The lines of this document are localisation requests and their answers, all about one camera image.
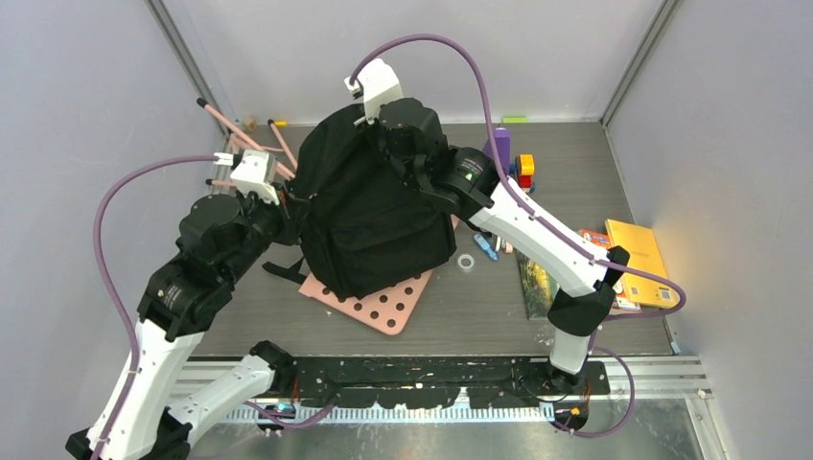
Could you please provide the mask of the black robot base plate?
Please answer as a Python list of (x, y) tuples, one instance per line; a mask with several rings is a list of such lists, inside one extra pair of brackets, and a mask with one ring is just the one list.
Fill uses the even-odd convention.
[(574, 378), (554, 372), (544, 357), (529, 356), (312, 356), (283, 367), (265, 391), (306, 407), (393, 409), (452, 406), (518, 408), (562, 397), (605, 396), (606, 368), (588, 361)]

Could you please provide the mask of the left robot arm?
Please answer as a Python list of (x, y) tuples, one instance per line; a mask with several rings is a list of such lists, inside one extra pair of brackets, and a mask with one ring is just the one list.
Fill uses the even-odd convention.
[(172, 389), (192, 351), (232, 299), (238, 281), (283, 232), (286, 217), (255, 194), (208, 195), (179, 223), (179, 252), (150, 277), (139, 303), (138, 364), (117, 382), (134, 382), (115, 412), (69, 436), (76, 459), (185, 459), (222, 417), (267, 392), (288, 395), (293, 357), (261, 341), (225, 375), (175, 401)]

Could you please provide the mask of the yellow book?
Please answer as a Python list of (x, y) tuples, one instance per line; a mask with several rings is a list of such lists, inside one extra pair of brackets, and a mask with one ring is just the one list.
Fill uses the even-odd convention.
[[(628, 266), (668, 279), (660, 249), (652, 229), (614, 219), (605, 221), (611, 246), (621, 246), (630, 254)], [(623, 274), (620, 284), (624, 297), (640, 306), (669, 309), (678, 297), (671, 287), (635, 274)]]

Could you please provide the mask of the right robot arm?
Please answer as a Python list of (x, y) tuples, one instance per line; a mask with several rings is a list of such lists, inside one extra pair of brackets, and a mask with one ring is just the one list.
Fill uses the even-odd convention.
[(435, 209), (507, 240), (553, 276), (559, 289), (547, 314), (554, 328), (547, 380), (560, 393), (573, 392), (585, 381), (590, 340), (616, 299), (628, 252), (580, 237), (483, 151), (449, 145), (436, 112), (418, 100), (366, 103), (363, 113), (405, 186)]

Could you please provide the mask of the black student backpack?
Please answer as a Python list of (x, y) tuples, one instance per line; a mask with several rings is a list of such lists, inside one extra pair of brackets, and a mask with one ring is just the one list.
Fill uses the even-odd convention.
[(286, 181), (311, 211), (300, 247), (311, 273), (339, 298), (362, 298), (446, 263), (456, 251), (450, 215), (382, 164), (355, 126), (358, 103), (323, 119), (298, 151)]

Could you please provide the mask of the orange paperback book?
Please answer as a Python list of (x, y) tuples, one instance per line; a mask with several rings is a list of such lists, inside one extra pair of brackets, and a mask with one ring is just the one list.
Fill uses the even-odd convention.
[[(580, 229), (577, 231), (577, 233), (587, 242), (591, 242), (592, 244), (606, 249), (610, 249), (612, 247), (609, 237), (605, 234), (587, 229)], [(620, 280), (618, 280), (614, 285), (614, 291), (616, 292), (616, 299), (612, 305), (611, 314), (641, 313), (640, 304), (633, 302), (628, 298)]]

